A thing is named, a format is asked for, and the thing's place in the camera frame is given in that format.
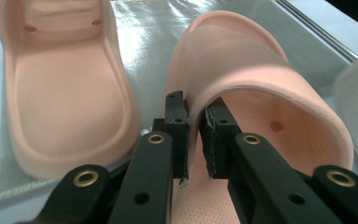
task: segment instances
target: rubber slipper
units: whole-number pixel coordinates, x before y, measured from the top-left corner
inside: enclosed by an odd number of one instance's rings
[[[273,36],[241,15],[214,11],[190,24],[172,55],[166,92],[173,91],[183,92],[190,120],[189,181],[174,187],[174,222],[238,222],[227,181],[208,179],[198,137],[203,109],[218,97],[243,132],[267,138],[298,171],[352,167],[343,122],[290,66]]]
[[[114,165],[140,122],[103,0],[0,1],[7,115],[16,158],[38,178]]]

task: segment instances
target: brass ring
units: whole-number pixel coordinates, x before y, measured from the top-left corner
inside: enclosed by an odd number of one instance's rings
[[[345,188],[353,188],[356,185],[356,182],[353,180],[352,177],[348,176],[345,173],[342,173],[340,171],[331,170],[327,172],[327,178],[331,180],[333,183],[338,184]],[[343,176],[346,181],[337,179],[335,175]]]
[[[251,145],[257,145],[259,144],[261,141],[258,137],[254,136],[254,135],[245,135],[242,140],[247,143],[247,144],[251,144]]]
[[[80,178],[84,175],[91,175],[91,178],[88,178],[86,180],[81,180]],[[92,185],[95,183],[95,181],[98,180],[98,173],[93,170],[85,170],[80,173],[78,173],[74,178],[74,185],[80,188],[84,188],[86,186]]]
[[[160,144],[165,140],[165,137],[161,134],[153,134],[147,138],[147,141],[151,144]]]

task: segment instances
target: glass surface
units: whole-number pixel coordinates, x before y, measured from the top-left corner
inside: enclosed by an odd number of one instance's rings
[[[323,0],[128,0],[111,3],[117,19],[121,57],[140,108],[144,131],[150,129],[153,119],[161,118],[165,79],[173,49],[185,28],[203,12],[234,11],[262,25],[282,45],[291,65],[334,109],[333,82],[345,67],[358,60],[358,23]],[[30,191],[56,183],[56,180],[31,178],[14,158],[7,129],[3,74],[0,43],[0,204],[10,203],[19,195],[28,197],[32,194]],[[354,171],[358,173],[357,158]]]

